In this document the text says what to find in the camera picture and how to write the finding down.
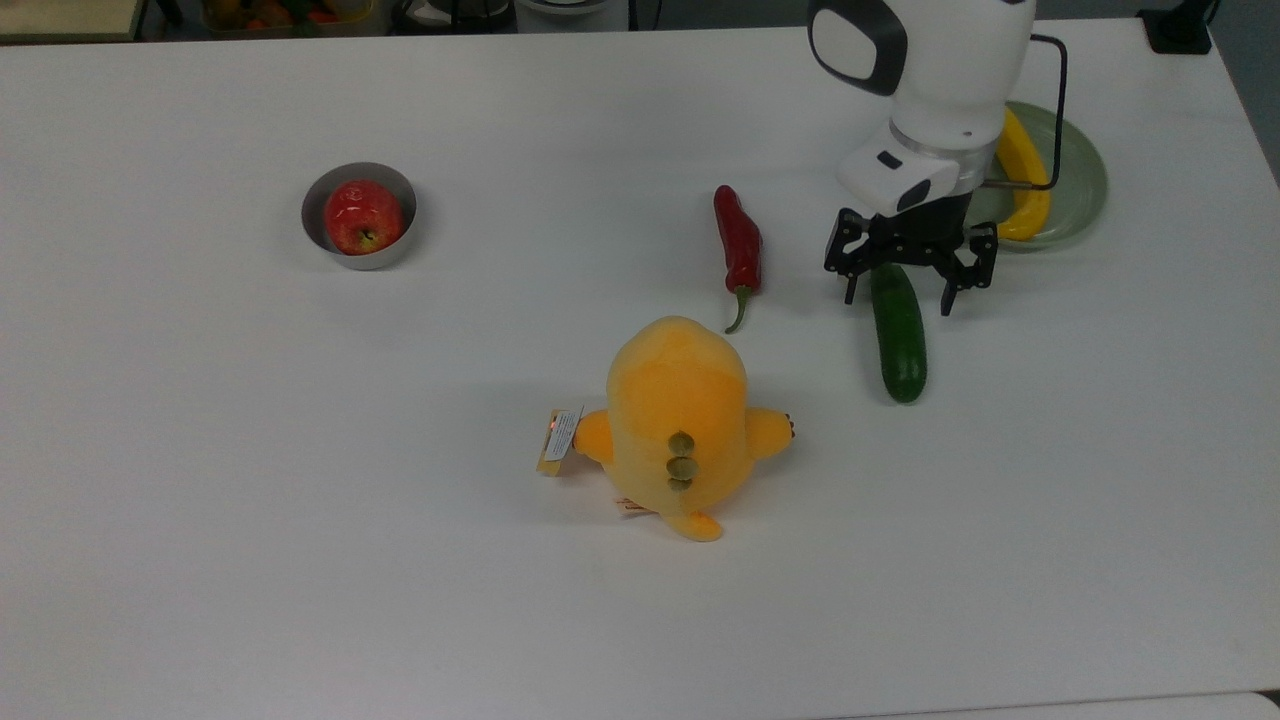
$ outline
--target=metal bowl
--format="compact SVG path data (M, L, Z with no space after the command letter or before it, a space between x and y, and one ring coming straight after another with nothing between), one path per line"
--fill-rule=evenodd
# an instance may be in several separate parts
M353 179L371 179L399 200L401 210L404 213L404 233L396 242L367 255L346 255L329 240L329 233L324 228L324 204L344 182ZM413 219L417 215L417 196L413 195L413 186L408 178L393 168L379 163L351 163L334 168L312 183L306 197L302 199L302 228L307 232L311 242L316 247L329 254L343 268L352 270L376 270L401 260L416 240L416 229L420 223Z

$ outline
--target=green cucumber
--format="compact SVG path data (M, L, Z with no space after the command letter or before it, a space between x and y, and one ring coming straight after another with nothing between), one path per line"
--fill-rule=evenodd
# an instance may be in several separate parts
M924 392L928 363L915 288L902 268L886 263L870 272L872 311L881 350L881 377L890 397L913 402Z

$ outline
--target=apple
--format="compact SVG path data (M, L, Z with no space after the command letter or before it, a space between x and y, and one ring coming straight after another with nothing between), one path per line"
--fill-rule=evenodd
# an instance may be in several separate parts
M355 179L329 195L324 227L343 255L369 255L404 234L404 213L392 191L371 179Z

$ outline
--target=paper label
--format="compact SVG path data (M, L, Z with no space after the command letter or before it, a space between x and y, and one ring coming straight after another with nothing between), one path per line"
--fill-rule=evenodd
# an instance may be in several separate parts
M547 438L543 441L543 452L538 457L538 471L556 477L559 474L561 460L573 447L573 434L577 432L577 423L582 419L582 411L553 410L552 419L547 423Z
M547 447L543 457L554 462L563 460L568 448L573 446L573 433L577 432L577 423L582 419L582 410L558 410L552 418L550 437L547 438Z
M631 515L648 515L653 512L653 510L649 510L643 505L636 505L634 500L628 500L626 497L614 497L613 506L618 509L618 515L622 515L623 518Z

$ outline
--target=cable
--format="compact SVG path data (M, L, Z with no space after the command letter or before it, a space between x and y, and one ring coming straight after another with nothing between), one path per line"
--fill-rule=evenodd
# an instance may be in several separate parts
M1057 74L1057 117L1053 119L1053 173L1047 183L1037 184L1020 181L986 181L983 187L1000 187L1010 190L1052 190L1057 184L1059 174L1062 170L1062 126L1066 123L1066 44L1048 35L1032 35L1036 42L1047 42L1057 47L1062 59Z

